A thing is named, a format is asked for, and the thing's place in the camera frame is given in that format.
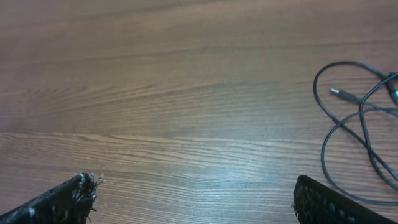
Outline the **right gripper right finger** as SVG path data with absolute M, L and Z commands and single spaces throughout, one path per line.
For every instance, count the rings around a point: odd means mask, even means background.
M 397 224 L 307 175 L 297 179 L 292 207 L 301 224 Z

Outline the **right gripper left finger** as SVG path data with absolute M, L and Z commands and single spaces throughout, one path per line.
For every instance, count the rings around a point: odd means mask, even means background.
M 85 224 L 103 176 L 79 173 L 1 215 L 1 224 Z

